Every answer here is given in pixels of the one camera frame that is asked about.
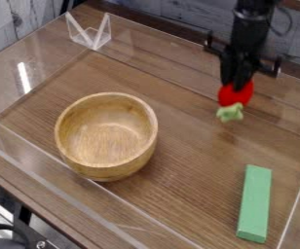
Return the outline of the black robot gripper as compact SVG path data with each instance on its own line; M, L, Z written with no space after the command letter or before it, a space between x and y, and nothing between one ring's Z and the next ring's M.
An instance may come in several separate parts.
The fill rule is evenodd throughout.
M253 78L257 71L270 77L277 77L280 72L281 57L269 58L262 55L262 47L250 42L242 44L214 45L213 32L206 34L204 51L214 54L221 62L222 85L228 85L233 79L233 90L241 91Z

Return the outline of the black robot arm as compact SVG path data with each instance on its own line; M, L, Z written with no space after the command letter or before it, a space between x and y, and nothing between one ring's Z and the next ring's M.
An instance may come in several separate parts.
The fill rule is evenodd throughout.
M276 5L277 0L237 0L229 43L220 49L213 46L213 32L206 35L204 51L220 58L222 85L233 84L236 92L242 91L257 71L278 75L281 57L262 55Z

